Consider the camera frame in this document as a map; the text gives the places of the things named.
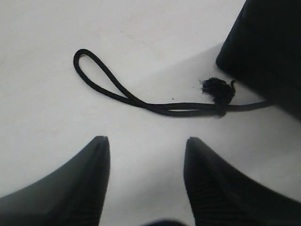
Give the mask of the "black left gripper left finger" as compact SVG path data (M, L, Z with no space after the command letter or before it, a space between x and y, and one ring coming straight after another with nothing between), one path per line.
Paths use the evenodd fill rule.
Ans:
M2 226L97 226L110 177L107 137L93 138L63 166L0 199Z

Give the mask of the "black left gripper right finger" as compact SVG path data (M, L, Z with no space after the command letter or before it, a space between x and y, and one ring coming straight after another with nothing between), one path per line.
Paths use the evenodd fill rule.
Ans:
M183 177L197 226L299 226L301 204L250 179L197 137Z

